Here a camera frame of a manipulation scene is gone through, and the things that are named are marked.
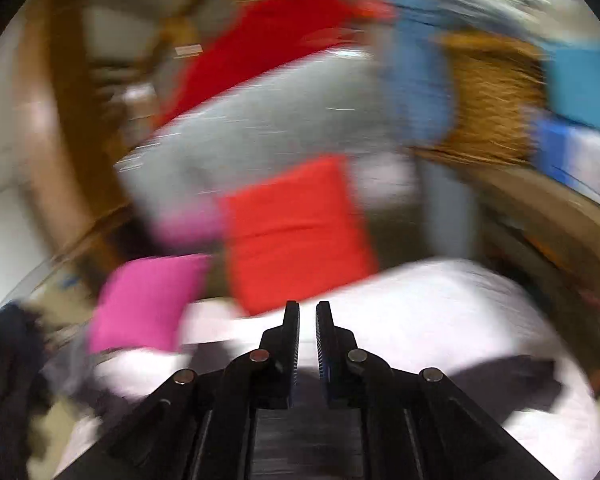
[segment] metal screw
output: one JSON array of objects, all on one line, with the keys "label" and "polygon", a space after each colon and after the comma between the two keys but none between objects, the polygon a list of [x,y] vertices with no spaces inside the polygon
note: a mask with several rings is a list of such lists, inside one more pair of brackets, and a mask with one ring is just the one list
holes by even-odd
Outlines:
[{"label": "metal screw", "polygon": [[258,348],[249,354],[249,359],[251,359],[254,363],[263,363],[269,359],[269,352],[267,352],[264,348]]},{"label": "metal screw", "polygon": [[437,383],[442,380],[444,374],[437,368],[425,368],[422,371],[422,376],[427,383]]},{"label": "metal screw", "polygon": [[178,370],[173,375],[173,380],[176,384],[189,384],[195,377],[196,373],[193,370],[184,368],[183,370]]},{"label": "metal screw", "polygon": [[366,352],[360,348],[355,348],[349,350],[347,357],[349,358],[349,361],[353,361],[354,363],[363,363],[366,361]]}]

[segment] mattress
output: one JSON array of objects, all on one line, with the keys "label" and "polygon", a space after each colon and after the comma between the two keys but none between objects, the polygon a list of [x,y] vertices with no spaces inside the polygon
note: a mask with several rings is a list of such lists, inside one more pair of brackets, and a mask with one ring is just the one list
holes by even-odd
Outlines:
[{"label": "mattress", "polygon": [[[564,387],[551,411],[515,412],[504,428],[560,480],[589,480],[600,469],[598,412],[587,379],[513,282],[464,260],[426,260],[303,301],[298,367],[305,375],[318,374],[315,305],[320,300],[331,303],[334,322],[352,330],[360,348],[401,370],[437,367],[451,375],[504,356],[554,358],[556,379]],[[282,317],[281,309],[228,320],[217,335],[238,356],[257,348],[262,332],[281,324]],[[165,368],[164,379],[171,373],[173,368]],[[156,385],[154,380],[144,394]],[[73,449],[84,447],[73,443]]]}]

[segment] red blanket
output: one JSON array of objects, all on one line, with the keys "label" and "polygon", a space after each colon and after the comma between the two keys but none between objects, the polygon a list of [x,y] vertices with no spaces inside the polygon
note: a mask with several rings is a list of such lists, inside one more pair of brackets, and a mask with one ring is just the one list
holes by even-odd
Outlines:
[{"label": "red blanket", "polygon": [[341,43],[353,16],[345,0],[263,0],[185,70],[163,126],[211,97],[308,54]]}]

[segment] white bed sheet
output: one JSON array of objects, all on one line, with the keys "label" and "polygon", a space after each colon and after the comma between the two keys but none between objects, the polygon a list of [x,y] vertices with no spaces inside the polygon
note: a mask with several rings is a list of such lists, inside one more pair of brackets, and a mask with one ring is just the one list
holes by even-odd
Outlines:
[{"label": "white bed sheet", "polygon": [[[303,301],[298,366],[314,373],[315,305],[320,300],[331,303],[334,322],[352,330],[360,348],[401,370],[435,366],[452,374],[501,356],[555,358],[556,378],[565,387],[551,412],[515,413],[505,428],[559,480],[590,480],[600,469],[600,426],[589,383],[513,282],[464,260],[426,260]],[[281,309],[228,321],[223,338],[238,356],[257,348],[262,332],[279,325],[282,317]],[[164,379],[173,373],[173,362],[166,361]],[[154,367],[141,393],[152,391],[156,373]],[[116,384],[108,386],[115,389]]]}]

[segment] wicker basket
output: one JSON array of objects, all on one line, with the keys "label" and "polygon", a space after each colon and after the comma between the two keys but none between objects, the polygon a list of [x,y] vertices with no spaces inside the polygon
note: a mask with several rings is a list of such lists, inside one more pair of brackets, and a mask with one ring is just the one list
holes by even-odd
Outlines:
[{"label": "wicker basket", "polygon": [[541,51],[487,32],[441,38],[456,92],[456,126],[433,148],[415,148],[443,162],[524,164],[532,151],[525,109],[543,108]]}]

